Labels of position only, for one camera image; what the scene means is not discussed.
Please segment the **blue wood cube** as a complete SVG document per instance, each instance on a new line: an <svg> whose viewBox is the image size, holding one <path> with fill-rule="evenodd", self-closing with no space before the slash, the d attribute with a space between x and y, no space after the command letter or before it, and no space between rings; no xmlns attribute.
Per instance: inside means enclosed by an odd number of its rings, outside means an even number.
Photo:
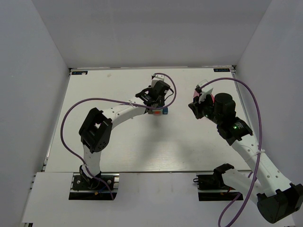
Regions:
<svg viewBox="0 0 303 227"><path fill-rule="evenodd" d="M167 107L163 108L163 110L162 110L162 114L165 114L165 115L167 115L167 114L168 114L168 108L167 108Z"/></svg>

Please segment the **pink plastic box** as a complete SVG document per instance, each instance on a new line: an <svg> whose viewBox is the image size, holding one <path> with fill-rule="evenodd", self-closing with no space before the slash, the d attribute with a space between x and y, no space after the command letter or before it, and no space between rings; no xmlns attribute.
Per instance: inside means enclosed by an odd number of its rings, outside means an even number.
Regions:
<svg viewBox="0 0 303 227"><path fill-rule="evenodd" d="M212 95L212 90L206 89L202 90L201 93L198 93L197 91L194 92L193 98L198 97L199 103L204 102L206 100L206 96L210 95L212 102L214 102L214 96Z"/></svg>

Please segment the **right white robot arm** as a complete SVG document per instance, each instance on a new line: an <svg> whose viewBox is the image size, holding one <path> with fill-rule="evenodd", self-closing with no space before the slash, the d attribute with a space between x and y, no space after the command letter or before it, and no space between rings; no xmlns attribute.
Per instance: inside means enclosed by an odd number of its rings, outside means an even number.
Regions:
<svg viewBox="0 0 303 227"><path fill-rule="evenodd" d="M251 128L236 116L236 103L231 95L199 95L188 106L197 119L206 117L215 123L219 135L256 173L257 182L250 199L267 222L274 224L300 209L303 203L302 184L293 184L264 151L258 150Z"/></svg>

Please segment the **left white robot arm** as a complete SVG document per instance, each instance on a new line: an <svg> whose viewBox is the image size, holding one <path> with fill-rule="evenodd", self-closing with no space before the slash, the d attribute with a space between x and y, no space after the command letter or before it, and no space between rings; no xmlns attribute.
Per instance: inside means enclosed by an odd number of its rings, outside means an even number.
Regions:
<svg viewBox="0 0 303 227"><path fill-rule="evenodd" d="M100 177L101 151L109 144L111 131L119 124L147 113L152 107L163 107L165 95L169 90L170 85L158 80L126 104L106 110L93 108L89 111L79 131L85 161L80 167L80 175L86 182L92 183L96 180L95 177Z"/></svg>

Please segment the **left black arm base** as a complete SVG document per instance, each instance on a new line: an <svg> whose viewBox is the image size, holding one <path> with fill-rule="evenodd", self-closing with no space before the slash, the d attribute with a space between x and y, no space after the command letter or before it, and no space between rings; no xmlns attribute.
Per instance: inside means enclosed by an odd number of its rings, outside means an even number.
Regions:
<svg viewBox="0 0 303 227"><path fill-rule="evenodd" d="M92 184L80 175L74 173L69 192L69 200L71 201L112 201L116 198L119 186L119 174L102 174L101 179L104 180L112 193L108 190L103 182L92 179Z"/></svg>

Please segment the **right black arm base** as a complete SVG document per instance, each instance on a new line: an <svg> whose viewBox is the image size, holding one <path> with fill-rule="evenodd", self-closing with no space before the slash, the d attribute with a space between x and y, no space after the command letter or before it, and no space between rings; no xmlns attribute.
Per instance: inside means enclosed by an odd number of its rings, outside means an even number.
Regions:
<svg viewBox="0 0 303 227"><path fill-rule="evenodd" d="M239 192L215 181L211 174L198 174L193 183L197 185L199 201L232 201Z"/></svg>

